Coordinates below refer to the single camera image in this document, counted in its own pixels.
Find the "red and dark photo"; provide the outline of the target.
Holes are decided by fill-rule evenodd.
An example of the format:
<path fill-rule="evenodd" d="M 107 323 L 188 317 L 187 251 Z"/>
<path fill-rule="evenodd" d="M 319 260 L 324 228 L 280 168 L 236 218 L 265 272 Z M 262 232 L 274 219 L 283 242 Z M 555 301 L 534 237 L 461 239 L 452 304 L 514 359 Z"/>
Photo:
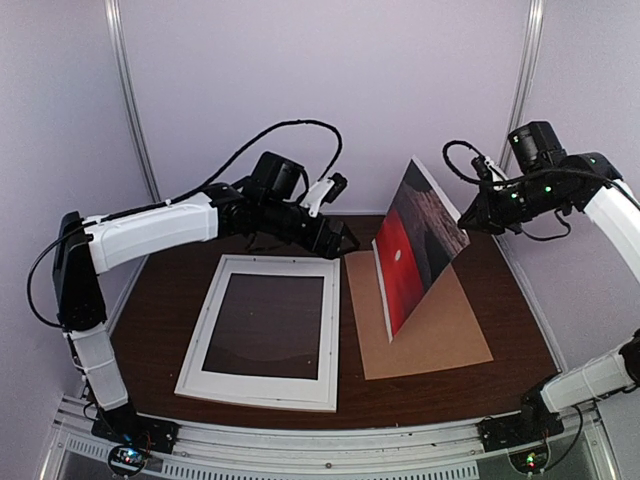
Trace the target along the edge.
<path fill-rule="evenodd" d="M 393 341 L 453 260 L 470 245 L 461 214 L 413 156 L 372 247 L 384 322 Z"/>

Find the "clear acrylic sheet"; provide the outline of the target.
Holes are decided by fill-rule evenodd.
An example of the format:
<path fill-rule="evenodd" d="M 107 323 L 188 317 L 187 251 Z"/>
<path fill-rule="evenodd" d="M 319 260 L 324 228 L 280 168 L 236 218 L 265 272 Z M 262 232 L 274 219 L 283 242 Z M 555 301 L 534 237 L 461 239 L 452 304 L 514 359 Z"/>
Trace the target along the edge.
<path fill-rule="evenodd" d="M 232 274 L 202 369 L 316 380 L 323 293 L 319 276 Z"/>

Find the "brown backing board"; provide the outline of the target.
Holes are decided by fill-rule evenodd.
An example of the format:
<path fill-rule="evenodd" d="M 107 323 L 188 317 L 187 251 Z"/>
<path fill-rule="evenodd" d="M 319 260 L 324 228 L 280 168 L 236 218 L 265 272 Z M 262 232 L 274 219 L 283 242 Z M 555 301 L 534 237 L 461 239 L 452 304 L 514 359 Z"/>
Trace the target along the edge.
<path fill-rule="evenodd" d="M 374 253 L 346 256 L 364 377 L 380 380 L 491 362 L 493 355 L 452 267 L 388 339 Z"/>

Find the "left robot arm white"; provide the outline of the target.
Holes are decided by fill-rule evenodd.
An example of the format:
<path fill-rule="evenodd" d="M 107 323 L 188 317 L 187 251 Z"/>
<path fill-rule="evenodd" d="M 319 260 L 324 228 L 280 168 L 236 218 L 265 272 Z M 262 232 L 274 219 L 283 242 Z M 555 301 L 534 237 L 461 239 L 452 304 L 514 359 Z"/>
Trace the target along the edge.
<path fill-rule="evenodd" d="M 243 232 L 262 232 L 294 243 L 311 258 L 224 255 L 216 270 L 196 323 L 198 333 L 213 332 L 222 294 L 232 276 L 322 277 L 322 322 L 319 364 L 312 379 L 223 373 L 204 367 L 205 351 L 191 343 L 175 392 L 180 396 L 234 405 L 334 412 L 338 400 L 340 259 L 347 254 L 344 239 L 355 237 L 342 222 L 331 223 L 320 208 L 345 188 L 339 175 L 316 182 L 298 204 L 284 200 L 251 202 L 227 184 L 214 184 L 182 201 L 121 217 L 72 214 L 61 224 L 53 269 L 58 319 L 64 336 L 79 358 L 99 408 L 107 411 L 106 429 L 123 444 L 144 433 L 117 364 L 105 323 L 106 308 L 98 282 L 100 274 L 139 257 L 195 242 L 219 240 Z"/>

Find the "right controller board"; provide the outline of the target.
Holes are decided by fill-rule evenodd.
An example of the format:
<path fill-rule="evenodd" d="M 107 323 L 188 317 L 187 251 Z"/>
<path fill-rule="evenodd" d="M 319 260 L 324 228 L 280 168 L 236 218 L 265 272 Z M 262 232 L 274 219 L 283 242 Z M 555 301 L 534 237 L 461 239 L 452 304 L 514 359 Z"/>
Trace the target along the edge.
<path fill-rule="evenodd" d="M 516 473 L 533 476 L 545 471 L 550 461 L 550 449 L 545 445 L 508 452 L 508 460 Z"/>

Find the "controller board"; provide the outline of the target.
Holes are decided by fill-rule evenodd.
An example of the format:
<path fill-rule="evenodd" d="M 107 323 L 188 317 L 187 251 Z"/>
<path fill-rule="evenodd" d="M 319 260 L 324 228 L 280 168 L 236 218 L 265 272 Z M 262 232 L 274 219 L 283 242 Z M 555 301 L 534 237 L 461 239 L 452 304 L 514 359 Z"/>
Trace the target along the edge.
<path fill-rule="evenodd" d="M 116 445 L 107 455 L 107 466 L 121 477 L 132 477 L 141 473 L 150 454 L 130 445 Z"/>
<path fill-rule="evenodd" d="M 508 452 L 508 460 L 516 473 L 533 476 L 545 471 L 550 461 L 550 449 L 545 445 Z"/>

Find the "left controller board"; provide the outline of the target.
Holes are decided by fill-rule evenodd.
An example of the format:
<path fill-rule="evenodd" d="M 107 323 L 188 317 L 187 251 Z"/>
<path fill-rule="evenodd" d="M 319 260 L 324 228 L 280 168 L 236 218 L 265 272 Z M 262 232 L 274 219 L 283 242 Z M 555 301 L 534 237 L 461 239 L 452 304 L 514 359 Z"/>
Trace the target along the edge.
<path fill-rule="evenodd" d="M 107 466 L 121 477 L 132 477 L 141 473 L 150 454 L 130 445 L 116 445 L 107 455 Z"/>

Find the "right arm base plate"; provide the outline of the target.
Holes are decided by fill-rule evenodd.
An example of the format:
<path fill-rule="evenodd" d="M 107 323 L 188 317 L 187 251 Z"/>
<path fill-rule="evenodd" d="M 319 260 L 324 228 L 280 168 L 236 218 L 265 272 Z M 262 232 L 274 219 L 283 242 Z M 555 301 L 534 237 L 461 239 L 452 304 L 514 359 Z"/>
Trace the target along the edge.
<path fill-rule="evenodd" d="M 511 449 L 543 441 L 564 432 L 557 412 L 550 412 L 539 391 L 530 391 L 521 398 L 518 412 L 501 417 L 485 417 L 477 424 L 485 452 Z"/>

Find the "aluminium corner post right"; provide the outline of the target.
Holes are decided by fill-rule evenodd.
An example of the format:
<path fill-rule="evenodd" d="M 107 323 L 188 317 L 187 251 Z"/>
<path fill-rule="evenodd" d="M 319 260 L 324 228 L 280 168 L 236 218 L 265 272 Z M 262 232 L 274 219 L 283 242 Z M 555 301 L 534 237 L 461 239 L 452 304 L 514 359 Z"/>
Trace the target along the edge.
<path fill-rule="evenodd" d="M 506 129 L 507 134 L 513 131 L 516 127 L 519 127 L 523 122 L 527 100 L 533 85 L 539 58 L 543 35 L 545 5 L 546 2 L 544 0 L 529 1 L 515 94 Z"/>

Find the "aluminium corner post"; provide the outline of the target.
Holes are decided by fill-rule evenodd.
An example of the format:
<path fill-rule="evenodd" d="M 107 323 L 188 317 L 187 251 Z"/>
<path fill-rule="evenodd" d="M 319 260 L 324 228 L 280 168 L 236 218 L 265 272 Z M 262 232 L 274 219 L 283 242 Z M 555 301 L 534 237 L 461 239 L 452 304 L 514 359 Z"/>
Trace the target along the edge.
<path fill-rule="evenodd" d="M 140 113 L 135 97 L 130 71 L 126 40 L 122 23 L 121 6 L 117 0 L 104 2 L 108 32 L 118 71 L 119 83 L 124 99 L 128 128 L 131 134 L 136 159 L 141 169 L 143 183 L 152 201 L 160 200 L 156 176 L 149 157 Z"/>
<path fill-rule="evenodd" d="M 519 127 L 523 122 L 527 100 L 533 85 L 539 58 L 543 35 L 545 5 L 546 2 L 544 0 L 529 1 L 515 94 L 506 129 L 507 134 L 513 131 L 516 127 Z"/>

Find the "aluminium front rail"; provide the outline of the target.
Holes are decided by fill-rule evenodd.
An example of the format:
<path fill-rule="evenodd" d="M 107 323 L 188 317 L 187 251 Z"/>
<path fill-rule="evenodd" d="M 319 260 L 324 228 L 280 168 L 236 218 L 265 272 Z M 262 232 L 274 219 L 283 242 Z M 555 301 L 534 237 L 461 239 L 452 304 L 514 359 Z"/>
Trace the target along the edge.
<path fill-rule="evenodd" d="M 153 452 L 139 479 L 618 479 L 603 422 L 592 406 L 563 416 L 547 440 L 485 452 L 478 419 L 412 427 L 277 430 L 179 421 L 171 454 Z M 508 452 L 548 446 L 533 476 Z"/>

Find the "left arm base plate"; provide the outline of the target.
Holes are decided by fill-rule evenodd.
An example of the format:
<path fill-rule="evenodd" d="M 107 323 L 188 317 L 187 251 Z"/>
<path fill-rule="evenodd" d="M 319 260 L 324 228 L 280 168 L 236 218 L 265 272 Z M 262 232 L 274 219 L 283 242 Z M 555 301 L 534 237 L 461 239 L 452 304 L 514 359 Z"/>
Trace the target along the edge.
<path fill-rule="evenodd" d="M 98 406 L 91 433 L 111 442 L 171 454 L 179 433 L 179 425 L 173 421 L 140 415 L 129 401 L 112 410 Z"/>

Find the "aluminium corner post left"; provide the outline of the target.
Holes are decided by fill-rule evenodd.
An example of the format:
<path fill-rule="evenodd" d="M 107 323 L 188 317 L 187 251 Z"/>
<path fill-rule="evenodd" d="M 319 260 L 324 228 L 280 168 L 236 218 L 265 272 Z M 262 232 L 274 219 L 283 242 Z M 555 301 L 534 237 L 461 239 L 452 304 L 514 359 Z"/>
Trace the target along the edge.
<path fill-rule="evenodd" d="M 140 113 L 135 97 L 130 71 L 126 40 L 122 23 L 121 6 L 117 0 L 104 2 L 108 32 L 118 71 L 119 83 L 124 99 L 128 128 L 131 134 L 136 159 L 141 169 L 143 183 L 152 201 L 160 200 L 156 176 L 149 157 Z"/>

